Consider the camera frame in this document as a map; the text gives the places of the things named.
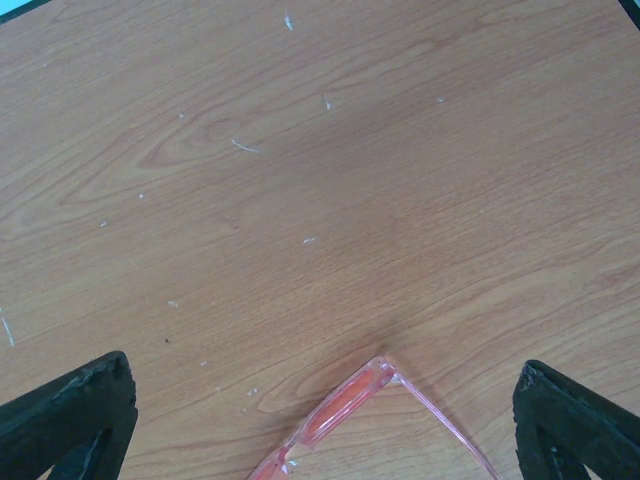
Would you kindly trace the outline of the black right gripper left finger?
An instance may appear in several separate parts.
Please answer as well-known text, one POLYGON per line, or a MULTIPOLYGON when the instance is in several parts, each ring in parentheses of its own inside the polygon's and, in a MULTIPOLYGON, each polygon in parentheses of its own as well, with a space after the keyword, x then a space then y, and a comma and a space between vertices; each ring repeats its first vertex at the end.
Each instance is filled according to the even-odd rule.
POLYGON ((122 351, 1 406, 3 479, 116 479, 138 419, 122 351))

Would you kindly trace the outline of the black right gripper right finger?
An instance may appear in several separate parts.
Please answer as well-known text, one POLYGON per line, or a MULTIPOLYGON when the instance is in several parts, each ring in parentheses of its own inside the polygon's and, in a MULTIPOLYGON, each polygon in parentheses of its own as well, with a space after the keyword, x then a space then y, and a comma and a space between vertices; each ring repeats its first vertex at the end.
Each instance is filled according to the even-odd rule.
POLYGON ((639 477, 639 417, 543 362, 524 364, 513 413, 525 479, 639 477))

